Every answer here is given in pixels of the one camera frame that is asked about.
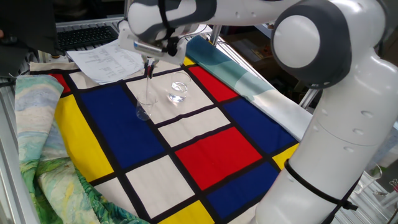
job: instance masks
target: clear glass cup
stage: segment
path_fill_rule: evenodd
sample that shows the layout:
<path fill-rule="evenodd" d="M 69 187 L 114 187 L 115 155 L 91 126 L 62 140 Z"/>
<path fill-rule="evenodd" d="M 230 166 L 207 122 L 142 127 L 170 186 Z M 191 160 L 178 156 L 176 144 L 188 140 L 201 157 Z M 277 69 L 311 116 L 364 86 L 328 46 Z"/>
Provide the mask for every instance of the clear glass cup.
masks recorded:
<path fill-rule="evenodd" d="M 361 179 L 354 189 L 354 193 L 360 194 L 366 187 L 369 187 L 375 180 L 380 179 L 382 170 L 375 162 L 370 162 L 365 168 Z"/>
<path fill-rule="evenodd" d="M 156 96 L 151 92 L 142 91 L 137 94 L 137 117 L 143 121 L 150 119 L 151 111 L 154 104 L 157 102 Z"/>
<path fill-rule="evenodd" d="M 188 94 L 188 85 L 190 82 L 191 77 L 187 73 L 173 73 L 171 88 L 168 90 L 169 99 L 175 103 L 184 101 Z"/>

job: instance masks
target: red square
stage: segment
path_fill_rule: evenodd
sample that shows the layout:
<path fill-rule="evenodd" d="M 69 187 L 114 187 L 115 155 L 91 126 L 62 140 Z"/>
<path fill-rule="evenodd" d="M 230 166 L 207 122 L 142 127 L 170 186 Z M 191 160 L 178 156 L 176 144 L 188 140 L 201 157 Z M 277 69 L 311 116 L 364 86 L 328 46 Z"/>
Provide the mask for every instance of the red square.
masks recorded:
<path fill-rule="evenodd" d="M 49 74 L 52 77 L 56 78 L 58 80 L 58 82 L 63 86 L 63 92 L 62 93 L 69 93 L 70 92 L 70 88 L 67 85 L 67 83 L 65 82 L 65 79 L 63 79 L 63 76 L 61 74 Z"/>
<path fill-rule="evenodd" d="M 176 155 L 202 190 L 261 159 L 235 127 L 199 140 Z"/>
<path fill-rule="evenodd" d="M 235 91 L 230 89 L 224 83 L 220 82 L 212 74 L 208 73 L 202 67 L 196 66 L 189 70 L 199 79 L 206 89 L 216 98 L 218 102 L 228 100 L 238 96 Z"/>

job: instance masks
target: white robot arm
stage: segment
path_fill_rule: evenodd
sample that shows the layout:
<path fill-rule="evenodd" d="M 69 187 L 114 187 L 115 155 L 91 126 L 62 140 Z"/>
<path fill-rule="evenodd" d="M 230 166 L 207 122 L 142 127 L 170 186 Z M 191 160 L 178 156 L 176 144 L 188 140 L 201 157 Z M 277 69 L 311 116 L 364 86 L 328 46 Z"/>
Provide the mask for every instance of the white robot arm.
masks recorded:
<path fill-rule="evenodd" d="M 279 65 L 324 91 L 290 171 L 281 171 L 251 223 L 322 223 L 336 204 L 302 180 L 342 199 L 398 117 L 398 69 L 374 51 L 386 27 L 379 1 L 135 0 L 119 39 L 122 48 L 181 64 L 186 42 L 178 36 L 199 23 L 274 20 L 272 50 Z"/>

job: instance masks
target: blue rectangle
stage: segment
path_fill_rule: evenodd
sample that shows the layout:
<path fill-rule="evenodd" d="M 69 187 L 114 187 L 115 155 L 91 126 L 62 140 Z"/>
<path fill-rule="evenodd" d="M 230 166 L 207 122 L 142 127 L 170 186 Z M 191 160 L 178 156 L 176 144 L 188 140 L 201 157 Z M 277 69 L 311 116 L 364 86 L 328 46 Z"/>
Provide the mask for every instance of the blue rectangle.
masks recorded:
<path fill-rule="evenodd" d="M 220 217 L 226 218 L 246 203 L 264 195 L 277 176 L 278 172 L 266 162 L 209 194 L 207 199 Z"/>
<path fill-rule="evenodd" d="M 122 168 L 164 152 L 121 86 L 82 93 L 81 98 Z"/>
<path fill-rule="evenodd" d="M 232 118 L 266 153 L 272 153 L 295 139 L 278 123 L 244 99 L 224 105 Z"/>

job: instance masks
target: cloth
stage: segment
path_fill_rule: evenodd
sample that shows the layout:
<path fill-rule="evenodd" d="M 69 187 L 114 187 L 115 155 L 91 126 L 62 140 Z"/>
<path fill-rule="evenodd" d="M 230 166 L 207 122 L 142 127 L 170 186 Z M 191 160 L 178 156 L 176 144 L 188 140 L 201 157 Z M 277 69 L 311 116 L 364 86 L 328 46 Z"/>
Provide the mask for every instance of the cloth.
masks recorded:
<path fill-rule="evenodd" d="M 150 223 L 247 224 L 297 141 L 216 76 L 186 62 L 157 64 L 149 85 L 158 102 L 149 121 L 136 116 L 142 73 L 101 86 L 74 63 L 32 63 L 31 73 L 64 80 L 70 91 L 61 94 L 55 119 L 65 147 L 110 202 Z M 167 96 L 174 72 L 192 78 L 177 104 Z"/>
<path fill-rule="evenodd" d="M 146 224 L 109 203 L 73 165 L 54 120 L 63 89 L 48 75 L 16 82 L 20 168 L 40 222 Z"/>
<path fill-rule="evenodd" d="M 284 127 L 301 141 L 312 115 L 279 93 L 275 88 L 255 77 L 200 36 L 187 44 L 187 57 L 225 85 L 239 93 L 255 107 Z"/>

